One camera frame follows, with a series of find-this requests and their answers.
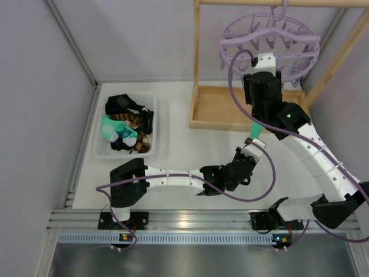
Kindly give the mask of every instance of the white plastic bin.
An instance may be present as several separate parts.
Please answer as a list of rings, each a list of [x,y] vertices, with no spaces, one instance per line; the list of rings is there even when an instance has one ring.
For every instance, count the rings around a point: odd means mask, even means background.
[[[94,138],[94,146],[93,146],[93,154],[99,159],[134,159],[134,158],[143,158],[150,156],[154,150],[156,145],[156,118],[157,118],[157,106],[156,106],[156,97],[152,92],[122,92],[120,94],[127,94],[132,100],[134,100],[137,104],[146,106],[149,110],[154,112],[153,122],[152,122],[152,133],[148,135],[148,139],[150,140],[150,150],[147,153],[139,154],[137,152],[133,152],[129,154],[130,151],[120,150],[116,151],[111,149],[110,142],[103,138],[101,134],[101,119],[105,115],[105,104],[108,102],[108,98],[106,97],[103,105],[98,107],[98,118],[96,124],[95,138]]]

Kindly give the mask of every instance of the purple sock drying hanger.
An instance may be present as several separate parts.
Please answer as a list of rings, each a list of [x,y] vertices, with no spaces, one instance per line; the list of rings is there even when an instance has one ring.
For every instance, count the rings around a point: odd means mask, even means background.
[[[253,47],[255,51],[265,53],[273,52],[277,61],[277,70],[283,71],[282,82],[291,82],[296,87],[302,77],[306,76],[310,69],[318,60],[320,36],[314,33],[302,22],[285,15],[288,7],[288,0],[284,0],[281,13],[275,14],[271,7],[270,13],[254,13],[243,16],[224,30],[220,38],[221,68],[224,69],[225,64],[229,65],[234,54],[241,49],[250,49]],[[261,22],[266,21],[266,27],[261,28]],[[277,22],[282,21],[281,26],[277,27]],[[240,28],[244,23],[249,23],[248,32],[239,33],[232,32],[232,29]],[[264,39],[269,49],[260,50],[260,41]],[[276,51],[277,43],[284,46],[287,52],[278,53]],[[295,50],[298,46],[304,45],[303,49]],[[250,67],[249,55],[241,55],[237,58],[238,65],[234,66],[237,75],[243,75]],[[278,63],[289,62],[288,65],[278,65]]]

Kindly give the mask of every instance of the white floor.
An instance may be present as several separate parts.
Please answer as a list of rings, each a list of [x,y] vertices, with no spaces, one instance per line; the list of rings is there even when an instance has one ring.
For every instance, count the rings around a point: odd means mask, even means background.
[[[224,82],[204,82],[206,85],[226,85]],[[110,95],[134,91],[152,91],[158,100],[157,145],[155,153],[145,158],[153,167],[175,170],[198,169],[202,166],[230,162],[238,145],[243,145],[248,133],[189,129],[189,111],[193,82],[103,84],[98,107]],[[92,154],[96,127],[95,114],[81,175],[74,199],[75,209],[101,209],[108,200],[95,191],[109,183],[109,172],[128,160],[101,160]],[[134,209],[259,209],[268,208],[281,197],[306,197],[322,193],[315,179],[300,160],[272,134],[262,134],[277,170],[277,183],[271,194],[257,203],[241,203],[225,196],[195,196],[177,193],[146,194]],[[249,186],[240,185],[234,195],[255,198],[263,194],[272,180],[266,158],[257,164]]]

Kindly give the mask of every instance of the gray wall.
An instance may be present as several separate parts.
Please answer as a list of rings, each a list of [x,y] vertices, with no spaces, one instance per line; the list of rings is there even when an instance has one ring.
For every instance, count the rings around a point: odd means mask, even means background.
[[[351,9],[311,72],[311,88],[332,58],[362,10]],[[369,32],[351,52],[312,107],[319,134],[345,167],[362,181],[369,181]],[[365,235],[369,235],[369,208],[357,212]]]
[[[193,78],[192,0],[55,0],[55,3],[98,80]],[[201,6],[201,78],[227,79],[218,59],[221,33],[240,16],[269,10],[257,6]],[[288,8],[287,15],[323,35],[336,11]]]
[[[41,0],[0,4],[0,276],[33,276],[92,86]]]

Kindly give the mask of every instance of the robotic arm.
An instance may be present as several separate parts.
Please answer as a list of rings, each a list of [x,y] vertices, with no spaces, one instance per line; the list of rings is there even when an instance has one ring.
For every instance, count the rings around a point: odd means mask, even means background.
[[[265,144],[258,139],[254,139],[253,143],[261,148],[265,148]],[[156,169],[146,166],[143,159],[133,159],[110,172],[110,181],[112,183],[133,177],[152,177],[156,175],[165,177],[111,187],[112,210],[120,221],[127,221],[130,218],[130,207],[148,192],[172,191],[199,196],[220,194],[220,192],[203,184],[201,181],[191,178],[191,175],[205,179],[221,191],[228,190],[233,192],[240,184],[250,184],[253,169],[261,155],[260,149],[247,143],[243,147],[237,147],[233,161],[225,166],[204,166],[190,171]],[[173,177],[176,174],[185,175],[186,177]]]
[[[318,136],[309,116],[296,103],[283,102],[281,72],[276,71],[276,59],[272,53],[260,54],[253,74],[243,76],[246,103],[252,104],[254,118],[292,133],[308,137],[325,151],[329,151]],[[255,230],[278,229],[293,220],[318,220],[328,228],[337,228],[363,202],[363,196],[357,188],[338,170],[323,153],[308,142],[285,133],[271,131],[284,145],[292,150],[309,172],[317,180],[323,194],[300,199],[279,199],[268,212],[260,217],[256,213],[253,220]],[[261,148],[265,144],[254,139]],[[134,159],[110,172],[111,182],[118,182],[133,177],[165,175],[155,179],[131,182],[111,187],[111,207],[119,219],[126,221],[130,217],[130,207],[146,192],[178,191],[199,196],[218,195],[219,192],[203,184],[191,175],[203,177],[218,189],[234,191],[238,185],[248,185],[253,169],[262,152],[258,147],[247,143],[236,149],[231,163],[225,166],[205,166],[191,171],[169,171],[154,169],[144,165],[143,159]],[[187,177],[171,177],[170,174]],[[361,184],[369,194],[369,182]]]

